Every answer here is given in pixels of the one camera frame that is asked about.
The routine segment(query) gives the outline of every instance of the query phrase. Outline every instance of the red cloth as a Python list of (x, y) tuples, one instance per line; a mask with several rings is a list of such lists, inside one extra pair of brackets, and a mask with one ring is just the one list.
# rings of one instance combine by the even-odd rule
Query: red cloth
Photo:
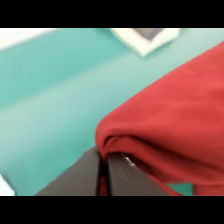
[(195, 195), (224, 195), (224, 42), (109, 113), (96, 145), (104, 159), (128, 154), (171, 195), (167, 183), (186, 182)]

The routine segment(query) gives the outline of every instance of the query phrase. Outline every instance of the teal table surface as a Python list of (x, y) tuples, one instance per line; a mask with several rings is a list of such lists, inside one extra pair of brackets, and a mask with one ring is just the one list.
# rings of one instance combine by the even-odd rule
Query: teal table surface
[(0, 173), (36, 194), (94, 145), (108, 112), (223, 40), (222, 28), (183, 29), (140, 58), (106, 29), (75, 28), (0, 51)]

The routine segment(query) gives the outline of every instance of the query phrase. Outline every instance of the white object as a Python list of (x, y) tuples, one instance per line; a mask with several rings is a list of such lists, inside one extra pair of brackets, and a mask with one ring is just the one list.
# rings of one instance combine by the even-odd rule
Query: white object
[(3, 179), (1, 174), (0, 174), (0, 196), (15, 196), (15, 191)]
[(0, 50), (55, 29), (56, 28), (0, 28)]
[(141, 56), (145, 56), (159, 46), (178, 37), (181, 28), (165, 28), (152, 41), (136, 32), (133, 28), (112, 28), (112, 32)]

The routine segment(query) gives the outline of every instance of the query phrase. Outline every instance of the red garment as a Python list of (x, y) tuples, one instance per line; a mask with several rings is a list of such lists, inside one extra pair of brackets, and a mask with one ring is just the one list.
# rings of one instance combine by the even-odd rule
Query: red garment
[(224, 42), (109, 113), (96, 145), (103, 158), (128, 154), (170, 194), (165, 184), (188, 182), (224, 195)]

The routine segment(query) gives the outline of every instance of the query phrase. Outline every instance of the turquoise tabletop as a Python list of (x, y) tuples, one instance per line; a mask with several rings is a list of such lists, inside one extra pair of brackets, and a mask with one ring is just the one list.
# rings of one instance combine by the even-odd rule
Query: turquoise tabletop
[(103, 116), (223, 40), (221, 28), (183, 29), (141, 58), (106, 29), (74, 28), (0, 51), (0, 173), (35, 195), (94, 145)]

